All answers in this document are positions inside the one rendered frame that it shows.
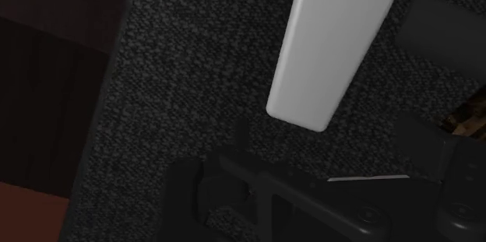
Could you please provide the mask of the white flat oblong slab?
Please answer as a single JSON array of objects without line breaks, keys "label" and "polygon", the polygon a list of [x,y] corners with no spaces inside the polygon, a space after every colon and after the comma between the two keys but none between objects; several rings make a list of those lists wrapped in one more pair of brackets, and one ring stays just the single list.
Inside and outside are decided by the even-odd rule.
[{"label": "white flat oblong slab", "polygon": [[266,111],[322,132],[393,0],[293,0]]}]

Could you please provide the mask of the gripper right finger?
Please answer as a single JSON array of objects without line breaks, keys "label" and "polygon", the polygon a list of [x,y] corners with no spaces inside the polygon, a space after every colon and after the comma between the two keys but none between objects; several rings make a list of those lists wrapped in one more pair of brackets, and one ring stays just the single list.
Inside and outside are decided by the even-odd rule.
[{"label": "gripper right finger", "polygon": [[395,123],[397,147],[441,181],[435,228],[451,242],[486,242],[486,142],[452,135],[411,114]]}]

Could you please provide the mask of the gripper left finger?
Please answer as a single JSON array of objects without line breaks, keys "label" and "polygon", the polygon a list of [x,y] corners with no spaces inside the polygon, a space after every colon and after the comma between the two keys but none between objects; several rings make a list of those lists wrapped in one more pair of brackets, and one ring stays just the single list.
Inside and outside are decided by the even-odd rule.
[{"label": "gripper left finger", "polygon": [[325,181],[245,151],[248,123],[232,145],[205,160],[188,158],[168,168],[159,242],[236,242],[206,226],[211,209],[229,206],[250,221],[261,242],[388,242],[389,217],[377,206]]}]

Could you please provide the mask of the brown patterned object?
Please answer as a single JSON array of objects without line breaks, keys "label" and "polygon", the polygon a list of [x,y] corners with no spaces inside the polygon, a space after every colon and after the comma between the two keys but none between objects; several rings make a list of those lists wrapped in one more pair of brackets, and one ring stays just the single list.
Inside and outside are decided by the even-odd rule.
[{"label": "brown patterned object", "polygon": [[449,114],[440,128],[453,135],[486,141],[486,86]]}]

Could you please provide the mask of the dark grey flat rectangular slab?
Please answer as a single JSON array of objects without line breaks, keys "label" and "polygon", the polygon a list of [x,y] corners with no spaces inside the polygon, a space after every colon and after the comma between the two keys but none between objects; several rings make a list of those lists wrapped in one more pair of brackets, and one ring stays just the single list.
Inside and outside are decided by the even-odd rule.
[{"label": "dark grey flat rectangular slab", "polygon": [[486,17],[443,0],[413,0],[396,44],[486,84]]}]

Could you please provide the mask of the dark grey woven fabric furniture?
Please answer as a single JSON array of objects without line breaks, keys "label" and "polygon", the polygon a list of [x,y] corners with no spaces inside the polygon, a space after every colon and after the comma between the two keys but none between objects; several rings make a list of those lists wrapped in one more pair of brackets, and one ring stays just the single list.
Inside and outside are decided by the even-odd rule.
[{"label": "dark grey woven fabric furniture", "polygon": [[[486,17],[486,0],[446,1]],[[395,0],[315,133],[265,110],[292,0],[132,0],[59,242],[154,242],[167,166],[230,143],[241,119],[264,160],[321,178],[418,176],[395,150],[397,115],[436,121],[479,85],[395,45],[410,2]]]}]

